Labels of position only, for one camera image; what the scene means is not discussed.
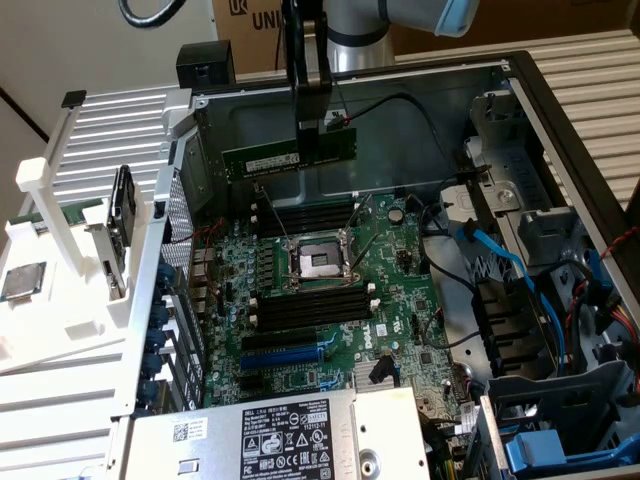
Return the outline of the thin metal locking lever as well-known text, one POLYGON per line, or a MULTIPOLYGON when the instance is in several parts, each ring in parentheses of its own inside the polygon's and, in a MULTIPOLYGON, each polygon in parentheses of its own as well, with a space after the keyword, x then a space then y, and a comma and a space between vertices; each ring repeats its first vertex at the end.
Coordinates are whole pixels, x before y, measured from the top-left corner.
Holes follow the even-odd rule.
POLYGON ((351 233, 352 227, 355 226, 357 221, 364 215, 365 210, 371 210, 370 215, 373 218, 374 233, 369 238, 369 240, 367 241, 363 249, 360 251, 360 253, 355 257, 353 261, 350 262, 351 272, 356 271, 356 269, 358 268, 358 266, 360 265, 360 263, 362 262, 366 254, 371 249, 373 243, 380 235, 379 223, 377 219, 377 204, 374 201, 372 193, 367 194, 365 198, 357 205, 357 207, 355 208, 354 212, 352 213, 351 217, 349 218, 349 220, 347 221, 344 227, 345 232, 347 234, 351 233))
POLYGON ((266 203, 268 204, 275 220, 277 221, 278 225, 280 226, 280 229, 282 230, 282 234, 285 237, 286 241, 287 241, 287 247, 291 248, 291 238, 288 235, 288 232, 284 226, 284 223, 281 219, 281 217, 278 214, 277 209, 275 208, 274 203, 272 202, 272 200, 269 197, 268 192, 266 191, 265 187, 263 185, 261 185, 260 183, 258 183, 257 181, 253 181, 252 185, 254 187, 254 191, 257 195, 262 196, 264 198, 264 200, 266 201, 266 203))

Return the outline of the long black expansion slot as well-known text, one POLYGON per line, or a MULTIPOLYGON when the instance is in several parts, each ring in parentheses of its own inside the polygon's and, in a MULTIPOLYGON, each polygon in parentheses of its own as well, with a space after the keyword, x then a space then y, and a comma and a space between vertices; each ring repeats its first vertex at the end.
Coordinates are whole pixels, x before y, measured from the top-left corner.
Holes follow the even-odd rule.
POLYGON ((308 346, 317 342, 317 333, 314 329, 295 329, 271 333, 259 333, 253 336, 243 337, 241 349, 244 352, 258 350, 272 350, 278 348, 308 346))

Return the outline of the white plastic parts rack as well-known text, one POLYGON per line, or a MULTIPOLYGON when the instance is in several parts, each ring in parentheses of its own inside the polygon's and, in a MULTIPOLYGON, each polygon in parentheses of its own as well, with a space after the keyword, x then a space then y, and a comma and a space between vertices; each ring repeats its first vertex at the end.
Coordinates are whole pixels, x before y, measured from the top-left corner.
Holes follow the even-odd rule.
POLYGON ((0 376, 122 341, 130 319, 158 175, 167 165, 165 87, 68 93, 44 152, 19 164, 15 182, 28 209, 4 224, 0 272, 46 263, 42 291, 0 303, 0 376), (128 165, 137 205, 125 249, 125 296, 109 300, 96 247, 85 228, 107 226, 117 170, 128 165))

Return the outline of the green Dell motherboard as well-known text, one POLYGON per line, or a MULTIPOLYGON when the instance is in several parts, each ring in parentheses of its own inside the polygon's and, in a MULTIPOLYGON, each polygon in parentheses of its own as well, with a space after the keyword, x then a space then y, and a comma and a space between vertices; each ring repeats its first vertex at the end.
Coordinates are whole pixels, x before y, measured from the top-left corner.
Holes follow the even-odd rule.
MULTIPOLYGON (((429 209, 414 197, 373 195, 380 235, 356 272, 371 299, 369 319, 314 329, 317 342, 272 350, 244 352, 241 340, 259 333, 252 297, 309 291, 282 287, 287 261, 280 248, 284 236, 260 238, 255 214, 272 213, 265 202, 245 216, 219 218, 200 231, 192 255, 191 294, 204 335, 204 387, 207 407, 270 399, 300 393, 356 389, 354 366, 377 360, 369 378, 374 384, 392 376, 394 387, 412 390, 418 412, 447 439, 460 442, 474 423, 473 380, 454 361, 450 347, 459 337, 445 332, 444 311, 437 297, 433 269, 423 265, 421 240, 429 209), (391 225, 388 211, 400 208, 405 219, 391 225), (309 346, 324 348, 319 363, 241 370, 243 356, 309 346), (259 374, 264 388, 241 391, 240 376, 259 374)), ((371 210, 352 227, 356 257, 374 233, 371 210)))

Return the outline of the printed Universal Robots cardboard box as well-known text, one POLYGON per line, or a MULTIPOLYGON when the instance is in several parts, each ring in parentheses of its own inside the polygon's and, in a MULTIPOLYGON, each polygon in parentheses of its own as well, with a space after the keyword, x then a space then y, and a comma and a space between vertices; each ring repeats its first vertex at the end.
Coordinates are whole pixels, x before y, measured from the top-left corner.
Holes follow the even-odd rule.
POLYGON ((282 3, 319 6, 323 0, 211 0, 218 39, 231 44, 237 76, 286 76, 282 3))

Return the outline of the open grey PC case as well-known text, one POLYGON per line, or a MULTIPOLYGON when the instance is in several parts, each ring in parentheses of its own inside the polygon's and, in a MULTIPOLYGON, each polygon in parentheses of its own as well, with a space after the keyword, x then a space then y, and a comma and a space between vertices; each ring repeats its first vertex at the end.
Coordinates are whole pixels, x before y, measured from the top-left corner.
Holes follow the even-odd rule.
POLYGON ((191 294, 192 255, 202 228, 219 218, 245 216, 265 202, 276 207, 391 194, 414 197, 430 212, 421 240, 423 265, 433 269, 445 332, 459 337, 452 358, 473 380, 475 416, 460 442, 445 438, 418 412, 430 480, 476 480, 464 461, 490 369, 472 308, 476 283, 523 278, 539 319, 549 328, 556 371, 546 379, 586 373, 623 361, 640 392, 640 219, 629 219, 527 55, 464 58, 332 75, 333 89, 320 135, 354 128, 356 158, 229 183, 221 152, 295 139, 290 95, 281 82, 178 91, 168 107, 169 164, 160 174, 142 250, 139 291, 127 345, 129 415, 123 443, 112 450, 109 480, 122 480, 135 421, 207 407, 204 335, 191 294), (560 198, 584 229, 583 260, 532 269, 499 242, 497 221, 481 189, 484 167, 465 148, 475 133, 472 100, 489 91, 516 95, 544 147, 560 198), (159 262, 176 269, 167 290, 156 285, 159 262), (137 402, 152 304, 169 321, 157 401, 137 402))

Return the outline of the silver chipset heatsink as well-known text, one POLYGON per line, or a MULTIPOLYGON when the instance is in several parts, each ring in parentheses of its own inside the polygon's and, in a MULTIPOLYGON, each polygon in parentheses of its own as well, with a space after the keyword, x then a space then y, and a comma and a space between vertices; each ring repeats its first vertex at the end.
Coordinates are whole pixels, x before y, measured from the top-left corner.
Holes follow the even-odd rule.
POLYGON ((369 378, 370 373, 377 365, 378 361, 366 361, 358 362, 354 366, 353 383, 358 392, 370 392, 385 389, 392 389, 394 387, 394 380, 392 376, 387 376, 382 382, 374 384, 369 378))

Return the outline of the silver power supply unit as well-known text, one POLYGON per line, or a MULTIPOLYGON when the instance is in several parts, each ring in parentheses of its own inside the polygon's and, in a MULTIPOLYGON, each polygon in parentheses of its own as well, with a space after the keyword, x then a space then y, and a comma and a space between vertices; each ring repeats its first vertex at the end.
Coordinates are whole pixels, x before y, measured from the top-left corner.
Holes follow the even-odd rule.
POLYGON ((280 397, 137 420, 122 480, 430 480, 409 388, 280 397))

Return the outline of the small black box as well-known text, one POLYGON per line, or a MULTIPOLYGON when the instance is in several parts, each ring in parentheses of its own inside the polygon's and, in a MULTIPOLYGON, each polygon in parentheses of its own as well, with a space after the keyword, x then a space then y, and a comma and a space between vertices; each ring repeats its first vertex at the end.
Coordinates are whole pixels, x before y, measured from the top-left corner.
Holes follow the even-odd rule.
POLYGON ((229 40, 183 45, 179 50, 175 68, 182 89, 207 90, 236 83, 229 40))

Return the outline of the grey metal disk bay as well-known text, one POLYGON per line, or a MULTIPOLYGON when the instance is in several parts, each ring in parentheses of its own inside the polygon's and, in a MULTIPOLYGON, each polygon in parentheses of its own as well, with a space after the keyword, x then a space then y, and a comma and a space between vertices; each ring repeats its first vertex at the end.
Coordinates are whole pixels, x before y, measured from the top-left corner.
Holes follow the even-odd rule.
POLYGON ((465 148, 486 169, 481 189, 499 242, 532 269, 564 259, 581 262, 582 222, 553 185, 544 147, 516 95, 495 90, 475 97, 470 123, 475 133, 465 148))

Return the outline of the silver card bracket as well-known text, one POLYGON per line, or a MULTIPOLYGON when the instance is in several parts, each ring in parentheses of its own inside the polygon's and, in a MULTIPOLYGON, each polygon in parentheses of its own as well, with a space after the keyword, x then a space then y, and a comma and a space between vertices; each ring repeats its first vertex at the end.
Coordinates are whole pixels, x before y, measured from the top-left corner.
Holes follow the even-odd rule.
POLYGON ((126 293, 126 283, 123 279, 125 269, 125 249, 121 235, 115 228, 102 223, 91 224, 85 228, 90 233, 106 278, 109 300, 123 298, 126 293))

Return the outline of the blue plastic latch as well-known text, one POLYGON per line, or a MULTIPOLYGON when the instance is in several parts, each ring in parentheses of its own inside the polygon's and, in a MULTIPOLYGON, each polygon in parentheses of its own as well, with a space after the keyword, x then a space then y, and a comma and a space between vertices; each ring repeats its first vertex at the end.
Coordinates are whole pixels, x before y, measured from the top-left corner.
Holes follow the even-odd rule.
POLYGON ((640 433, 615 448, 568 455, 555 430, 523 432, 505 445, 505 453, 518 480, 617 468, 640 463, 640 433))

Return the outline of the plain brown cardboard box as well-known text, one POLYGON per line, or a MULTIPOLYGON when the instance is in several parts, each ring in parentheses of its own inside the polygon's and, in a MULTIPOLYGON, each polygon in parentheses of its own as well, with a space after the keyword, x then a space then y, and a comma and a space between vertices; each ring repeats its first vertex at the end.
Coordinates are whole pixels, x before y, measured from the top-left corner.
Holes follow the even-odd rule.
POLYGON ((460 38, 436 36, 392 25, 394 53, 474 47, 600 33, 629 26, 640 0, 480 0, 475 18, 460 38))

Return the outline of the grey blue drive cage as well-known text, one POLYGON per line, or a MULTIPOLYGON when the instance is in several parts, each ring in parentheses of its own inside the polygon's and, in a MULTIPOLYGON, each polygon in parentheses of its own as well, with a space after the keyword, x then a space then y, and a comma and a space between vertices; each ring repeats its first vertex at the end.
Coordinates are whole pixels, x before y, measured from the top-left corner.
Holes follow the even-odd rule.
MULTIPOLYGON (((488 383, 464 461, 476 480, 518 480, 505 445, 523 432, 555 430, 564 452, 582 454, 617 447, 640 433, 640 392, 623 361, 575 376, 533 381, 517 376, 488 383)), ((640 480, 640 463, 531 480, 640 480)))

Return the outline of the metal CPU socket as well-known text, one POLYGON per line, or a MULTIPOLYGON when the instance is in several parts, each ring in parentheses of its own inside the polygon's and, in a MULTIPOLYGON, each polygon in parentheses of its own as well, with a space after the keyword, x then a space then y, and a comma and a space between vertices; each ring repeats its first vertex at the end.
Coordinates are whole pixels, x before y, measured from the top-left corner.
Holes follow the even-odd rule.
POLYGON ((283 239, 280 248, 287 264, 282 287, 298 292, 357 284, 362 276, 355 271, 354 241, 351 227, 283 239))

